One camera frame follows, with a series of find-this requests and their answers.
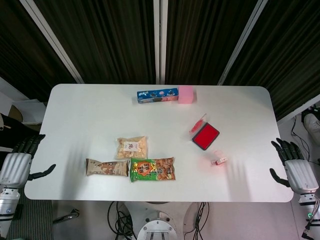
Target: pink box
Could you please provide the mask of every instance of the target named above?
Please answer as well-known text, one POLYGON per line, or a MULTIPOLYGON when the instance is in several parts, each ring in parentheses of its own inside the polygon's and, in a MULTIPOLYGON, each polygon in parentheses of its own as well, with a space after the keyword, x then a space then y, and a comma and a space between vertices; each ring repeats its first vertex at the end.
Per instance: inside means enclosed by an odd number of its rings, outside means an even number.
POLYGON ((182 85, 178 87, 179 97, 178 103, 179 104, 192 104, 194 100, 194 88, 188 85, 182 85))

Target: red ink pad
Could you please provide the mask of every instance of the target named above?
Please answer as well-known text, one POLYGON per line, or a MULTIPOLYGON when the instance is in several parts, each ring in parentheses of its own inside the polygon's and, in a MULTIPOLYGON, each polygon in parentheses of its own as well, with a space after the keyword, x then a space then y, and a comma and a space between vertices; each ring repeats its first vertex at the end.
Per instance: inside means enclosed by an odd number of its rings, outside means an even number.
POLYGON ((218 137, 219 131, 206 123, 200 131, 192 138, 192 141, 197 144, 202 150, 206 150, 212 142, 218 137))

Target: dark curtain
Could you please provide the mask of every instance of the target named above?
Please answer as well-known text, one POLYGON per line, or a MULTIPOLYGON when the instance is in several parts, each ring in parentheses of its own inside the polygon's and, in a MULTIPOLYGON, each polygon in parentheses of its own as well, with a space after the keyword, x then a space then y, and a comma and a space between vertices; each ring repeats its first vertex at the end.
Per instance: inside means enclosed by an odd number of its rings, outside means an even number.
POLYGON ((224 85, 267 88, 278 120, 320 94, 320 1, 270 0, 224 85))
POLYGON ((0 0, 0 77, 44 102, 55 85, 75 82, 17 0, 0 0))
POLYGON ((152 0, 35 3, 85 83, 155 83, 152 0))
POLYGON ((169 0, 167 84, 216 85, 257 0, 169 0))

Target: floor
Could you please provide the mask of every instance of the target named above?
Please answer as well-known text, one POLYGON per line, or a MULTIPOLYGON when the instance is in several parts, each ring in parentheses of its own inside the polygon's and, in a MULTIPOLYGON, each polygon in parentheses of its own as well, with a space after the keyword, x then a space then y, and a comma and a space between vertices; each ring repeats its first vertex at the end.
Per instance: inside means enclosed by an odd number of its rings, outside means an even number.
MULTIPOLYGON (((320 147, 315 146, 297 116, 295 131, 310 146, 311 157, 320 158, 320 147)), ((293 120, 279 126, 282 139, 293 141, 290 131, 293 120)), ((314 171, 320 173, 319 166, 314 171)), ((207 224, 201 234, 204 240, 302 240, 306 224, 305 213, 295 195, 287 203, 211 203, 207 224)), ((109 240, 114 239, 107 224, 107 201, 53 201, 54 217, 66 215, 73 208, 80 210, 80 217, 54 226, 57 240, 109 240)), ((184 218, 184 231, 193 228, 197 203, 193 203, 184 218)), ((111 211, 111 218, 116 218, 111 211)))

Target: table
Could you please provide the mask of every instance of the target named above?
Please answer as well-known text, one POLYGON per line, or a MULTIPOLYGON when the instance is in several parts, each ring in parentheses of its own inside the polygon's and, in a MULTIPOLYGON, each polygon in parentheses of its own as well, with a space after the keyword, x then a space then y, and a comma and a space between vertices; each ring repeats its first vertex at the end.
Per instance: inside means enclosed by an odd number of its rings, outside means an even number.
POLYGON ((45 139, 31 173, 56 164, 29 181, 25 194, 38 200, 150 202, 288 202, 290 188, 276 183, 285 170, 270 141, 279 131, 270 99, 259 86, 194 86, 196 101, 138 104, 136 92, 174 85, 60 84, 49 98, 41 134, 45 139), (205 113, 220 131, 203 151, 188 131, 205 113), (117 138, 148 137, 149 158, 175 157, 176 181, 136 181, 128 177, 86 176, 86 158, 112 161, 117 138), (215 166, 215 151, 228 161, 215 166))

